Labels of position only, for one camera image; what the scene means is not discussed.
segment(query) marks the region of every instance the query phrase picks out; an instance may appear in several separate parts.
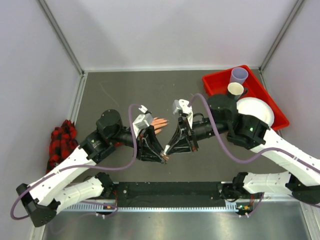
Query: orange object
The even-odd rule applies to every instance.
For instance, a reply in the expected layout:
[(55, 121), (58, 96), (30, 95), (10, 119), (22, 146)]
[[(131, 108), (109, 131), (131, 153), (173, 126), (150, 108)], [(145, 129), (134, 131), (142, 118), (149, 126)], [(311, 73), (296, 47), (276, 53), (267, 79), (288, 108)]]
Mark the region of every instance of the orange object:
[[(288, 121), (286, 116), (262, 86), (254, 73), (250, 70), (250, 68), (247, 65), (241, 65), (239, 67), (244, 68), (249, 73), (248, 78), (243, 83), (243, 87), (248, 88), (248, 93), (242, 98), (258, 98), (266, 102), (271, 107), (274, 113), (274, 123), (271, 126), (273, 130), (277, 131), (289, 126), (290, 122)], [(226, 94), (232, 69), (233, 68), (230, 68), (202, 77), (204, 89), (208, 96), (212, 96), (214, 94)]]

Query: plate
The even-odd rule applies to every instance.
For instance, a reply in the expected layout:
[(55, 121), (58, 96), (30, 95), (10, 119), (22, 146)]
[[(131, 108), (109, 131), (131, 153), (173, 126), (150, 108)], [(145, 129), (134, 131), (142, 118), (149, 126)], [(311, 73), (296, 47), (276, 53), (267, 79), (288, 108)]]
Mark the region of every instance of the plate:
[(275, 115), (271, 107), (264, 101), (256, 97), (244, 97), (237, 101), (236, 108), (240, 114), (255, 116), (268, 124), (274, 124)]

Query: wall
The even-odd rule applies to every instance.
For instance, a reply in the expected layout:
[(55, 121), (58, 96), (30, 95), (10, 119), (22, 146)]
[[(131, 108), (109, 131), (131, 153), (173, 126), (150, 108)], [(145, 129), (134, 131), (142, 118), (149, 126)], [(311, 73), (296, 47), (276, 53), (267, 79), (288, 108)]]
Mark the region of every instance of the wall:
[(268, 90), (290, 121), (283, 136), (320, 158), (320, 1), (308, 0), (267, 66)]
[(262, 63), (295, 0), (46, 0), (86, 70)]
[(31, 221), (10, 218), (16, 187), (45, 173), (50, 134), (68, 116), (79, 75), (35, 0), (2, 2), (0, 32), (0, 235), (24, 240)]

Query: checkered fabric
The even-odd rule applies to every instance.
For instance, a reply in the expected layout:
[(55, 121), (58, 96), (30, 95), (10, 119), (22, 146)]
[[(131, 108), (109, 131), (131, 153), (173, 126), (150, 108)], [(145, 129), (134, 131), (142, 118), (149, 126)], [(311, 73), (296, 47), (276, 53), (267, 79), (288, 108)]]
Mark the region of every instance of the checkered fabric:
[(78, 146), (76, 135), (75, 124), (70, 120), (65, 120), (61, 127), (54, 128), (51, 133), (50, 158), (46, 166), (46, 173), (62, 163)]

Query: mug handle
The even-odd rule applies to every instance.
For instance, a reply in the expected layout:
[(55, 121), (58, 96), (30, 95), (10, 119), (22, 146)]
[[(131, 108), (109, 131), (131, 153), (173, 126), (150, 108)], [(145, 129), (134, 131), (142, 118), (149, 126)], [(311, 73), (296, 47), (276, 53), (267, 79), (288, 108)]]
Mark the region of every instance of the mug handle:
[(248, 88), (245, 87), (243, 93), (241, 94), (241, 97), (246, 95), (248, 93), (248, 91), (249, 91)]

